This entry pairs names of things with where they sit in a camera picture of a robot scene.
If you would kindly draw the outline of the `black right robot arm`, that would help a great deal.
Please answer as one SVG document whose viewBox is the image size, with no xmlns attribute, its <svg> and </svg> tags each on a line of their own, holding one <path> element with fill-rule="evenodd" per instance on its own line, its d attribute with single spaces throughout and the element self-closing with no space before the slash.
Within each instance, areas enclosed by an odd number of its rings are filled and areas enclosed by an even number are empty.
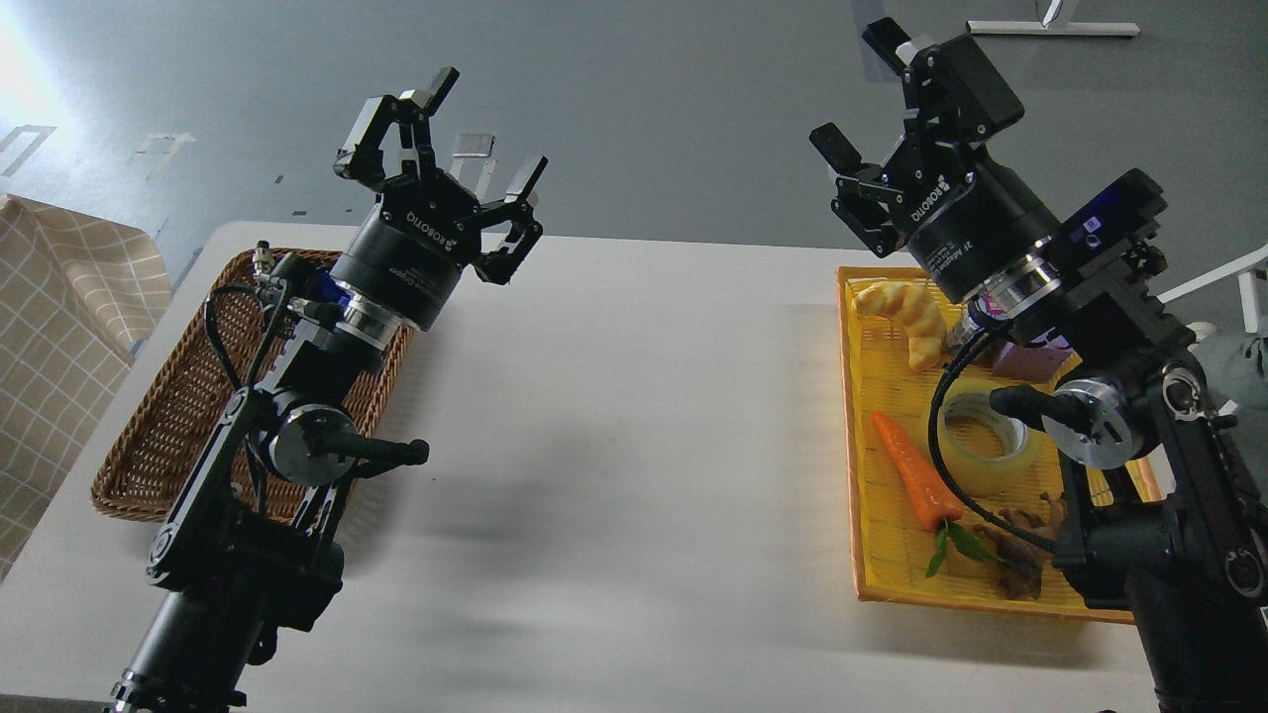
<svg viewBox="0 0 1268 713">
<path fill-rule="evenodd" d="M 1265 507 L 1219 415 L 1194 335 L 1148 291 L 1161 189 L 1134 167 L 1059 221 L 987 141 L 1025 110 L 970 36 L 933 44 L 891 18 L 864 41 L 900 77 L 902 140 L 864 162 L 836 126 L 812 145 L 833 212 L 877 256 L 907 249 L 941 292 L 989 296 L 975 335 L 1054 332 L 1082 362 L 1051 393 L 992 395 L 1060 453 L 1066 518 L 1052 563 L 1092 609 L 1134 615 L 1164 712 L 1265 709 Z"/>
</svg>

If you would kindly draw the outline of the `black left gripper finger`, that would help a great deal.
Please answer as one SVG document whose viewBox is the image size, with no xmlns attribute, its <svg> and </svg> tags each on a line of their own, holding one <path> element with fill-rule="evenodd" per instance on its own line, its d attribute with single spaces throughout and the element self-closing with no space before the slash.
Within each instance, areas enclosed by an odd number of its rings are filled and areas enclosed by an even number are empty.
<svg viewBox="0 0 1268 713">
<path fill-rule="evenodd" d="M 333 173 L 377 193 L 398 188 L 410 180 L 424 181 L 435 174 L 437 166 L 431 140 L 431 118 L 456 86 L 459 76 L 462 74 L 455 67 L 443 66 L 425 90 L 411 89 L 399 96 L 368 99 L 347 140 L 337 150 Z M 391 175 L 385 173 L 383 142 L 394 128 L 399 138 L 399 171 Z"/>
<path fill-rule="evenodd" d="M 531 159 L 516 173 L 501 202 L 478 204 L 472 214 L 458 221 L 459 261 L 472 266 L 484 283 L 507 284 L 541 239 L 544 230 L 534 214 L 533 189 L 548 165 L 547 156 Z M 502 223 L 510 226 L 506 239 L 498 247 L 482 252 L 481 232 Z"/>
</svg>

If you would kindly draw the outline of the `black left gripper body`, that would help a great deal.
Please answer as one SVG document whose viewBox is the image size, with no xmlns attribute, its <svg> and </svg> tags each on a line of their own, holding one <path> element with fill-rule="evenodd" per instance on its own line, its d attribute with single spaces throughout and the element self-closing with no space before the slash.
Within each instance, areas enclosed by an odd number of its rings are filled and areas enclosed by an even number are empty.
<svg viewBox="0 0 1268 713">
<path fill-rule="evenodd" d="M 473 258 L 473 247 L 462 247 L 456 221 L 478 207 L 476 195 L 443 170 L 392 181 L 330 274 L 345 291 L 427 331 Z"/>
</svg>

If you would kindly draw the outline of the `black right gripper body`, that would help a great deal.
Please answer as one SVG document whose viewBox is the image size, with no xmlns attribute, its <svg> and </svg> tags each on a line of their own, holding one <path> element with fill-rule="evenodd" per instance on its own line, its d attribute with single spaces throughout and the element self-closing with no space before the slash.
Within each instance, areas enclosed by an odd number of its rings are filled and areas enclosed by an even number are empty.
<svg viewBox="0 0 1268 713">
<path fill-rule="evenodd" d="M 904 140 L 888 157 L 900 189 L 891 222 L 915 263 L 952 302 L 978 292 L 997 271 L 1058 231 L 1052 211 L 987 142 Z"/>
</svg>

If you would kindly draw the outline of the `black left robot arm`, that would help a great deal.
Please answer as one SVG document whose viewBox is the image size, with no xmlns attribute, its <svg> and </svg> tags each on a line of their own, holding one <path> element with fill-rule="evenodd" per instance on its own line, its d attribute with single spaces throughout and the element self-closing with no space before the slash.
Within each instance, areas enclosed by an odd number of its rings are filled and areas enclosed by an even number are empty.
<svg viewBox="0 0 1268 713">
<path fill-rule="evenodd" d="M 332 266 L 254 249 L 254 274 L 212 288 L 205 337 L 231 393 L 150 546 L 164 603 L 115 684 L 113 712 L 230 712 L 243 669 L 309 631 L 344 587 L 336 532 L 353 483 L 418 466 L 426 442 L 380 442 L 345 402 L 402 329 L 431 329 L 470 269 L 506 284 L 541 239 L 529 162 L 481 200 L 437 162 L 431 121 L 462 74 L 364 104 L 333 173 L 375 195 Z"/>
</svg>

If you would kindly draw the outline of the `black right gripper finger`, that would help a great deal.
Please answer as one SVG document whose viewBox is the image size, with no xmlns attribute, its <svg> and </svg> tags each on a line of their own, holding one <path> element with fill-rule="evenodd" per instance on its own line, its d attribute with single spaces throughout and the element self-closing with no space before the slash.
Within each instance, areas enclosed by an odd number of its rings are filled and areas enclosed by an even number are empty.
<svg viewBox="0 0 1268 713">
<path fill-rule="evenodd" d="M 1025 114 L 1019 99 L 971 36 L 921 44 L 891 16 L 872 22 L 862 41 L 900 77 L 902 140 L 874 174 L 1013 174 L 988 154 L 987 140 Z"/>
<path fill-rule="evenodd" d="M 883 165 L 865 162 L 832 122 L 812 129 L 809 140 L 836 173 L 832 212 L 877 258 L 907 247 L 915 225 L 909 216 L 915 193 L 914 134 L 902 134 Z"/>
</svg>

